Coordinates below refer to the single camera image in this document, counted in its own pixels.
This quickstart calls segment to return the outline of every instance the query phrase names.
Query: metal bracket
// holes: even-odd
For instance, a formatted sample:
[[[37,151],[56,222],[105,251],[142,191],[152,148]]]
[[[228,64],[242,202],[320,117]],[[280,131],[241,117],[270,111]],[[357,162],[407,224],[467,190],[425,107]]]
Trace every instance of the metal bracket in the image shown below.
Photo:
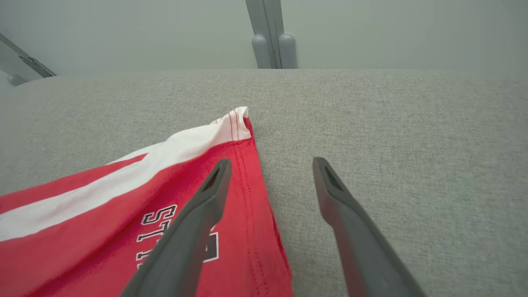
[[[9,40],[6,36],[1,33],[0,42],[3,42],[9,48],[14,50],[18,54],[18,57],[20,58],[20,60],[22,60],[22,62],[26,63],[26,65],[31,67],[31,69],[35,70],[35,72],[40,74],[42,77],[56,76],[50,69],[48,69],[34,57],[28,55],[25,51],[23,51],[21,48],[19,48],[16,44],[14,44],[11,40]]]
[[[42,77],[55,76],[55,74],[53,72],[51,72],[50,69],[46,68],[46,66],[44,66],[37,59],[35,59],[35,58],[33,58],[33,57],[29,56],[29,55],[27,57],[23,57],[21,55],[18,55],[18,57],[20,58],[20,60],[22,60],[22,62],[26,63],[26,65],[31,67],[31,69],[35,70],[36,73],[42,75]]]

